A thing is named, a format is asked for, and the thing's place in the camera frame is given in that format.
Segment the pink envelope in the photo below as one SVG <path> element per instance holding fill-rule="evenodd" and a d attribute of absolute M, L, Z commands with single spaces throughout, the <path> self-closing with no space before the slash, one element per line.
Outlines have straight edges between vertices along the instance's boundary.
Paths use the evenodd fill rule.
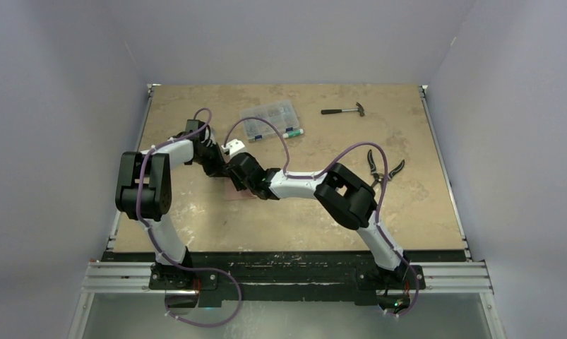
<path fill-rule="evenodd" d="M 224 188 L 224 199 L 226 201 L 239 201 L 255 198 L 248 189 L 237 191 L 232 182 L 225 182 Z"/>

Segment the green white glue stick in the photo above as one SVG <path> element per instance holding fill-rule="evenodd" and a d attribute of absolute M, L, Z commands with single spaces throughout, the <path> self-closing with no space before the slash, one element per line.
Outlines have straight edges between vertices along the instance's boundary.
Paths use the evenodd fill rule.
<path fill-rule="evenodd" d="M 304 134 L 303 129 L 297 129 L 297 130 L 287 131 L 287 132 L 283 133 L 282 137 L 287 139 L 287 138 L 294 138 L 294 137 L 297 137 L 297 136 L 301 136 L 303 134 Z"/>

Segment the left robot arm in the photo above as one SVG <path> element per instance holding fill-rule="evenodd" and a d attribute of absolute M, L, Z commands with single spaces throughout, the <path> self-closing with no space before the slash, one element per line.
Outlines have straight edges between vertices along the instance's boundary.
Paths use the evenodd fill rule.
<path fill-rule="evenodd" d="M 208 123 L 190 119 L 184 130 L 163 144 L 121 156 L 115 203 L 148 234 L 155 251 L 153 277 L 178 289 L 196 277 L 187 246 L 180 240 L 169 214 L 171 171 L 180 165 L 201 165 L 208 177 L 227 177 L 226 162 Z"/>

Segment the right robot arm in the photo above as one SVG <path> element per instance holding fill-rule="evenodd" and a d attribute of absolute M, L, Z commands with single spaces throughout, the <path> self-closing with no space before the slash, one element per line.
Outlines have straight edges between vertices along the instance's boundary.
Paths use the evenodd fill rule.
<path fill-rule="evenodd" d="M 404 290 L 412 287 L 415 291 L 423 287 L 403 248 L 383 225 L 376 192 L 346 166 L 337 162 L 321 176 L 285 174 L 278 168 L 264 169 L 254 156 L 240 153 L 230 159 L 226 170 L 236 190 L 248 189 L 262 200 L 317 200 L 337 224 L 357 232 L 372 253 L 385 285 Z"/>

